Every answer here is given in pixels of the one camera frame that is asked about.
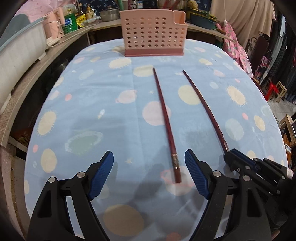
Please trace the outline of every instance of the yellow bottle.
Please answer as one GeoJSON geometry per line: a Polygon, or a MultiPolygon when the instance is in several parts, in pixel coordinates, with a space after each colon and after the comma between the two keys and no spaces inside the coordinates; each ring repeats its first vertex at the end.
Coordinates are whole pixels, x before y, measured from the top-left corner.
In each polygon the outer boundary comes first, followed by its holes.
{"type": "Polygon", "coordinates": [[[87,5],[87,9],[85,11],[86,19],[90,19],[94,17],[94,11],[91,9],[90,5],[87,5]]]}

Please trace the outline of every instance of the star print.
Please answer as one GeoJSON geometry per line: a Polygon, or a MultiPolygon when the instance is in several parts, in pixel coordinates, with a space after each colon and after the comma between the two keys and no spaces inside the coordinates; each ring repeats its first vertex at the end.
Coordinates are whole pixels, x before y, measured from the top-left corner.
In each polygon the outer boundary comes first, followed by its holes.
{"type": "Polygon", "coordinates": [[[126,160],[126,163],[127,163],[127,164],[131,164],[131,163],[132,163],[132,162],[131,162],[131,158],[127,159],[127,160],[126,160]]]}

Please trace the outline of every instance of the tiled floor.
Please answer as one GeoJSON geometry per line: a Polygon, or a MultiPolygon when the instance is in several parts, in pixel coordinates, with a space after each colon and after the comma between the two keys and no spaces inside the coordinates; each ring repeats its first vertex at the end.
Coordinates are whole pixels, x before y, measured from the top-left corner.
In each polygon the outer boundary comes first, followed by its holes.
{"type": "Polygon", "coordinates": [[[286,100],[280,100],[279,103],[268,101],[275,118],[280,122],[286,114],[292,116],[296,112],[296,105],[286,100]]]}

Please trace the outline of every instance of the blue gripper pad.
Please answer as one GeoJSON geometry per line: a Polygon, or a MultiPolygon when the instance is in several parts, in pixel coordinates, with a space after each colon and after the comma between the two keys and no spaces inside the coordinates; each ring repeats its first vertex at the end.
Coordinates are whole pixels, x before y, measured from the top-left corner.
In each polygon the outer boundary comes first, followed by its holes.
{"type": "Polygon", "coordinates": [[[96,196],[99,196],[104,183],[112,169],[114,163],[114,156],[112,152],[106,156],[104,160],[102,160],[102,164],[100,165],[99,169],[95,173],[92,181],[91,187],[88,193],[88,196],[91,200],[93,200],[96,196]]]}
{"type": "Polygon", "coordinates": [[[185,163],[199,194],[208,200],[210,197],[210,192],[207,178],[203,174],[201,168],[198,166],[189,150],[185,152],[185,163]]]}
{"type": "Polygon", "coordinates": [[[256,166],[256,162],[252,160],[251,158],[247,157],[245,154],[241,153],[237,149],[232,149],[230,152],[241,158],[247,165],[251,167],[251,170],[253,170],[255,173],[257,173],[258,168],[256,166]]]}

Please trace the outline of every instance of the yellow package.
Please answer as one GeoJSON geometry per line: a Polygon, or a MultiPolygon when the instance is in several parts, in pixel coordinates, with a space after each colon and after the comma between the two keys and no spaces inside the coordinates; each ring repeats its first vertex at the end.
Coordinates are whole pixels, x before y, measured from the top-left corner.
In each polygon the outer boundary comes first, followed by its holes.
{"type": "Polygon", "coordinates": [[[77,25],[80,27],[80,28],[83,28],[84,27],[84,24],[82,23],[84,20],[86,20],[86,17],[85,17],[85,14],[81,15],[81,16],[78,16],[76,18],[76,23],[77,25]]]}

